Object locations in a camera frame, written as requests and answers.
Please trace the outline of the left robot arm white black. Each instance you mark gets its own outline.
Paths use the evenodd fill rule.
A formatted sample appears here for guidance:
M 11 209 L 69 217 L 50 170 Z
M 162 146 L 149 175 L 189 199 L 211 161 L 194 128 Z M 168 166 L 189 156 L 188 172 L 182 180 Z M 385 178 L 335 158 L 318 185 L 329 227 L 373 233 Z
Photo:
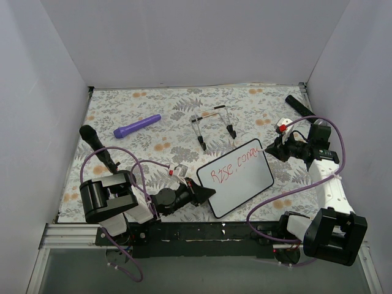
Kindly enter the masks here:
M 116 175 L 87 180 L 79 186 L 88 224 L 99 224 L 110 239 L 123 245 L 130 239 L 126 216 L 144 224 L 161 216 L 168 216 L 187 204 L 199 206 L 207 202 L 216 190 L 202 187 L 191 178 L 185 178 L 176 190 L 163 188 L 151 196 L 151 203 L 132 190 L 134 177 L 121 172 Z

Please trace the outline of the small whiteboard black frame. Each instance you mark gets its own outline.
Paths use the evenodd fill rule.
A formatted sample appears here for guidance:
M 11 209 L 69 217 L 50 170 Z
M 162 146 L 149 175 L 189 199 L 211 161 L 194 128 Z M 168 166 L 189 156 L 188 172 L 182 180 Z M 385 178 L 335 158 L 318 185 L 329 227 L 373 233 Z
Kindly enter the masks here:
M 220 219 L 274 184 L 273 174 L 261 150 L 259 139 L 235 148 L 196 171 L 203 187 L 215 189 L 208 200 L 215 218 Z

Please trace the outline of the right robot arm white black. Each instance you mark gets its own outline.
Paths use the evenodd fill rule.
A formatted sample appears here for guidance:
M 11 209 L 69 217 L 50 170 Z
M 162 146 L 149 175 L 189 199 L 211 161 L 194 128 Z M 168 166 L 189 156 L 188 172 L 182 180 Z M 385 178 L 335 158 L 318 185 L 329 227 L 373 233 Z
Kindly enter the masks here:
M 276 124 L 278 137 L 266 152 L 285 162 L 301 159 L 315 186 L 319 211 L 313 219 L 286 212 L 277 228 L 283 243 L 298 239 L 308 257 L 350 266 L 364 239 L 368 223 L 355 214 L 345 196 L 337 171 L 341 167 L 336 152 L 329 149 L 331 128 L 311 124 L 305 141 L 295 139 L 291 120 L 282 118 Z

